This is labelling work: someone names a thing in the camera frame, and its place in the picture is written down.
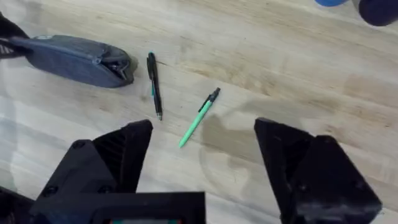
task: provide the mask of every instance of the pencil case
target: pencil case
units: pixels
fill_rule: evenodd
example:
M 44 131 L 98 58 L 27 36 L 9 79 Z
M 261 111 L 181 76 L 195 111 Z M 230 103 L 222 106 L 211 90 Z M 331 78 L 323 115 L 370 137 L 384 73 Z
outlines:
M 11 37 L 8 41 L 24 49 L 34 67 L 61 77 L 107 88 L 134 81 L 137 63 L 112 45 L 67 35 Z

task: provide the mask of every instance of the table surface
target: table surface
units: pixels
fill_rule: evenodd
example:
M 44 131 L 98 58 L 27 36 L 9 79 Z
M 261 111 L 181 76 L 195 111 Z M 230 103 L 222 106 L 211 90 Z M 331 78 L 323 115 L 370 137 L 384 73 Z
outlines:
M 208 223 L 279 223 L 253 131 L 259 117 L 339 140 L 398 218 L 398 24 L 371 27 L 352 2 L 312 0 L 2 0 L 29 35 L 106 42 L 140 62 L 133 85 L 104 89 L 0 62 L 0 185 L 31 198 L 76 139 L 150 119 L 139 192 L 204 190 Z M 164 120 L 150 97 L 158 59 Z M 219 98 L 178 142 L 216 87 Z

